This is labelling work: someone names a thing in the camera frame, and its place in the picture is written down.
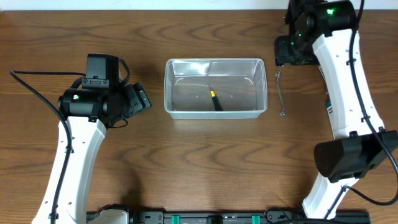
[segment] black cable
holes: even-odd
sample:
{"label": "black cable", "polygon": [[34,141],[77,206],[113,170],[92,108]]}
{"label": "black cable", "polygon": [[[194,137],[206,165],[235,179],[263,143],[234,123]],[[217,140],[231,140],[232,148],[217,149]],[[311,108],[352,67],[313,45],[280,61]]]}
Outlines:
{"label": "black cable", "polygon": [[31,91],[33,94],[35,94],[37,97],[39,97],[49,108],[57,115],[59,118],[60,122],[62,123],[63,128],[65,129],[65,133],[67,135],[67,147],[66,147],[66,153],[65,153],[65,160],[63,161],[61,173],[60,173],[60,178],[58,180],[57,188],[55,189],[55,194],[54,194],[54,200],[52,204],[52,209],[51,209],[51,216],[50,216],[50,222],[51,224],[55,224],[55,219],[57,218],[57,205],[58,205],[58,198],[60,195],[61,191],[61,186],[63,182],[63,178],[65,176],[65,172],[67,170],[67,165],[70,157],[70,153],[72,151],[72,138],[70,136],[70,131],[68,128],[67,123],[65,120],[62,118],[61,113],[54,107],[53,104],[51,104],[43,95],[41,95],[39,92],[37,92],[35,89],[33,89],[31,86],[29,86],[26,82],[22,81],[16,74],[30,74],[30,75],[85,75],[84,73],[77,73],[77,72],[25,72],[25,71],[10,71],[10,74],[12,75],[15,80],[17,80],[20,84],[22,84],[24,87],[26,87],[29,91]]}
{"label": "black cable", "polygon": [[79,86],[81,85],[81,83],[83,82],[83,79],[85,79],[86,77],[80,77],[78,79],[76,79],[73,83],[72,86],[70,88],[79,88]]}
{"label": "black cable", "polygon": [[331,211],[333,211],[333,209],[336,207],[337,202],[339,201],[339,199],[341,198],[341,196],[343,195],[343,192],[345,192],[346,189],[342,186],[340,192],[338,192],[337,197],[335,198],[335,201],[332,203],[332,205],[330,206],[330,208],[328,209],[328,211],[326,212],[326,215],[323,217],[324,219],[327,219],[331,213]]}
{"label": "black cable", "polygon": [[26,72],[26,71],[15,71],[15,70],[13,70],[11,72],[14,72],[15,74],[26,74],[26,75],[82,75],[82,76],[86,76],[86,74],[80,73],[80,72]]}
{"label": "black cable", "polygon": [[129,120],[128,120],[127,118],[123,117],[122,120],[123,120],[126,124],[120,125],[120,126],[117,126],[117,127],[112,126],[112,127],[109,127],[109,128],[123,128],[123,127],[126,127],[126,126],[129,124]]}
{"label": "black cable", "polygon": [[124,69],[126,69],[126,72],[127,72],[126,77],[125,77],[124,80],[120,83],[121,86],[125,86],[125,85],[127,85],[127,83],[129,83],[129,79],[130,79],[130,69],[129,69],[129,67],[127,66],[126,62],[125,62],[123,59],[119,58],[119,62],[123,65]]}
{"label": "black cable", "polygon": [[[395,161],[395,159],[392,156],[391,152],[388,150],[387,146],[381,140],[381,138],[379,137],[377,131],[374,129],[373,125],[371,124],[371,122],[369,120],[369,116],[368,116],[368,114],[366,112],[365,105],[364,105],[363,100],[362,100],[361,92],[359,90],[358,81],[356,79],[356,74],[355,74],[354,57],[353,57],[354,41],[355,41],[356,33],[358,31],[359,22],[360,22],[361,17],[362,17],[364,2],[365,2],[365,0],[361,0],[361,6],[359,8],[356,25],[353,28],[353,34],[351,35],[351,40],[349,42],[349,67],[351,69],[351,75],[353,77],[353,83],[354,83],[354,87],[355,87],[355,92],[356,92],[356,95],[358,97],[359,105],[360,105],[361,110],[362,110],[363,119],[365,120],[366,124],[369,126],[369,129],[372,131],[374,137],[376,138],[376,140],[378,141],[378,143],[382,147],[383,151],[386,153],[387,157],[389,158],[389,160],[390,160],[390,162],[391,162],[391,164],[392,164],[392,166],[393,166],[393,168],[394,168],[394,170],[396,172],[397,181],[398,181],[398,166],[397,166],[397,162]],[[375,200],[365,196],[360,191],[358,191],[358,190],[356,190],[356,189],[354,189],[354,188],[352,188],[350,186],[343,186],[343,187],[346,188],[346,189],[352,190],[354,193],[356,193],[357,195],[359,195],[363,199],[365,199],[368,202],[371,202],[371,203],[373,203],[375,205],[382,205],[382,206],[392,205],[393,203],[395,203],[398,200],[398,190],[397,190],[396,196],[392,200],[390,200],[389,202],[378,202],[378,201],[375,201]]]}

